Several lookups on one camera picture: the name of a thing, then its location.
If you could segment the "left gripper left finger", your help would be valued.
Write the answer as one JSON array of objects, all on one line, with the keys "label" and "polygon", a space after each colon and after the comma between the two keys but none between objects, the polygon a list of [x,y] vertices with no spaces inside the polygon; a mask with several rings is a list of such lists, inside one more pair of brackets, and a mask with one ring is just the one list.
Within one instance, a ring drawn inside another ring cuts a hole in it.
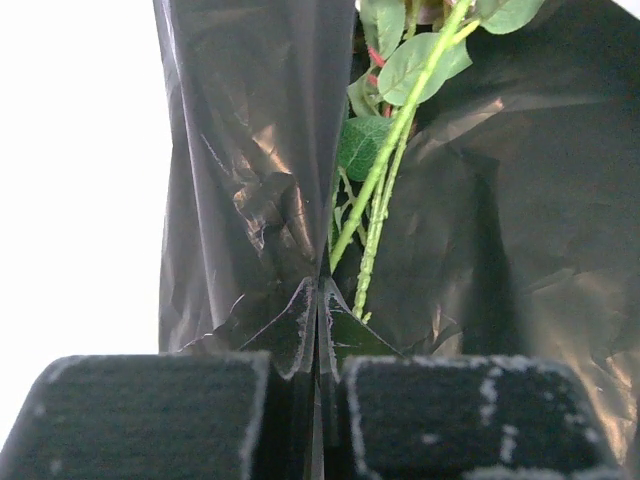
[{"label": "left gripper left finger", "polygon": [[53,361],[2,449],[2,477],[303,478],[316,298],[308,278],[275,318],[243,310],[177,353]]}]

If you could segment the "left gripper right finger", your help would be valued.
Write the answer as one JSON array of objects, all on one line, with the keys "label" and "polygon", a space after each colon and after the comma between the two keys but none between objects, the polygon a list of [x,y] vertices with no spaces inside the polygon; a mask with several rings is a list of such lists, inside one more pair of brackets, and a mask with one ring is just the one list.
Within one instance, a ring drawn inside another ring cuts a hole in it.
[{"label": "left gripper right finger", "polygon": [[401,357],[318,293],[328,479],[621,479],[573,371],[521,355]]}]

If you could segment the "black wrapping paper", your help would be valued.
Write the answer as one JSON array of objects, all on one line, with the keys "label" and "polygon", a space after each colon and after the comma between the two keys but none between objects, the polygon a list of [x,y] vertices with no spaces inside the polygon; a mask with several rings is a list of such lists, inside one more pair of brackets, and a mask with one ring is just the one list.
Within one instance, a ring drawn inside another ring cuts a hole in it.
[{"label": "black wrapping paper", "polygon": [[268,350],[284,376],[347,355],[508,354],[570,365],[639,469],[639,22],[547,1],[417,113],[367,296],[326,272],[349,1],[158,1],[172,133],[164,352]]}]

